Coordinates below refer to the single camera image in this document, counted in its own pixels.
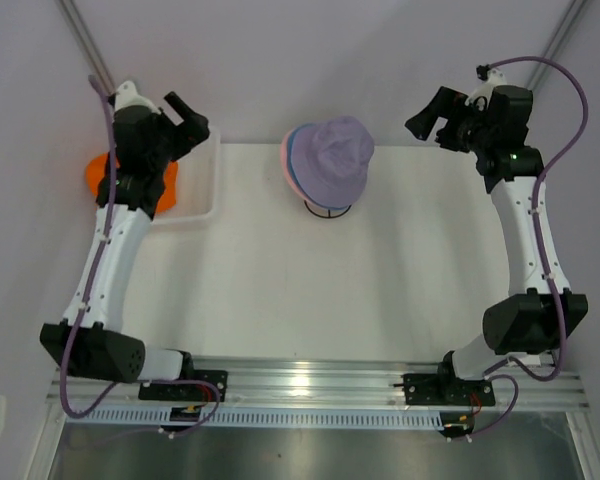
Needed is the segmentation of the blue bucket hat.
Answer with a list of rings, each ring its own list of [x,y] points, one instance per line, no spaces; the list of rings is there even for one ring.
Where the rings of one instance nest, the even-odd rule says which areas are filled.
[[[318,166],[317,150],[313,147],[313,137],[318,132],[318,123],[308,123],[294,137],[291,162],[298,183],[314,203],[326,206],[327,184]]]

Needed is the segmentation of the lavender bucket hat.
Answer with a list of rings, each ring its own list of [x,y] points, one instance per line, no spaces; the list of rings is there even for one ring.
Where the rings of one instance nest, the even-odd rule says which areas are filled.
[[[318,166],[327,184],[325,208],[356,203],[367,184],[375,143],[366,127],[353,116],[319,122],[313,137]]]

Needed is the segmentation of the pink bucket hat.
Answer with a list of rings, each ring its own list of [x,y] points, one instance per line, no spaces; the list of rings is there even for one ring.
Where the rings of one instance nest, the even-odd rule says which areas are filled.
[[[300,184],[298,183],[297,177],[295,175],[292,162],[291,162],[291,150],[292,143],[295,137],[295,134],[304,127],[308,127],[308,124],[301,125],[294,129],[288,131],[279,147],[279,157],[280,157],[280,165],[283,173],[283,177],[288,184],[288,186],[292,189],[292,191],[298,195],[303,201],[308,204],[316,206],[316,203],[306,194],[306,192],[302,189]]]

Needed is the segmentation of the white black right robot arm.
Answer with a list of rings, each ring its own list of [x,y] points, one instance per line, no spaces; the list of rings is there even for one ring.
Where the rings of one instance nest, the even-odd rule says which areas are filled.
[[[486,193],[500,220],[509,269],[508,296],[488,307],[482,332],[467,346],[448,354],[450,370],[436,379],[437,395],[457,404],[505,365],[522,367],[528,355],[557,353],[554,369],[532,378],[557,377],[567,339],[588,312],[585,295],[575,293],[564,274],[546,212],[546,176],[538,149],[526,145],[533,105],[530,91],[511,85],[471,98],[442,87],[431,103],[445,121],[436,141],[444,149],[472,153]]]

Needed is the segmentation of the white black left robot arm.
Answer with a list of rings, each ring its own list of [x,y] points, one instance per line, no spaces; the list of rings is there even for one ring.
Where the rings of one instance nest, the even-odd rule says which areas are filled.
[[[77,291],[41,342],[76,378],[162,375],[174,400],[185,352],[244,359],[430,361],[459,345],[452,305],[475,251],[462,171],[430,148],[383,147],[360,206],[321,220],[283,181],[272,145],[220,144],[182,161],[181,186],[219,167],[215,211],[151,219],[101,208]]]

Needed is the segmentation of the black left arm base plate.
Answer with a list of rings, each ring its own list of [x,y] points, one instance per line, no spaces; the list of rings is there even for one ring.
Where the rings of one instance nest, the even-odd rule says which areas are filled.
[[[143,401],[161,402],[223,402],[228,385],[226,370],[197,370],[187,383],[148,383],[139,389]]]

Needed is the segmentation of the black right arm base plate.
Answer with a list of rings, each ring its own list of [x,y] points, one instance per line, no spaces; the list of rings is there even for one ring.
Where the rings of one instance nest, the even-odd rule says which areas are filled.
[[[460,380],[434,373],[408,373],[395,384],[404,392],[405,403],[415,406],[469,407],[477,399],[478,406],[492,407],[495,395],[492,383],[485,380]]]

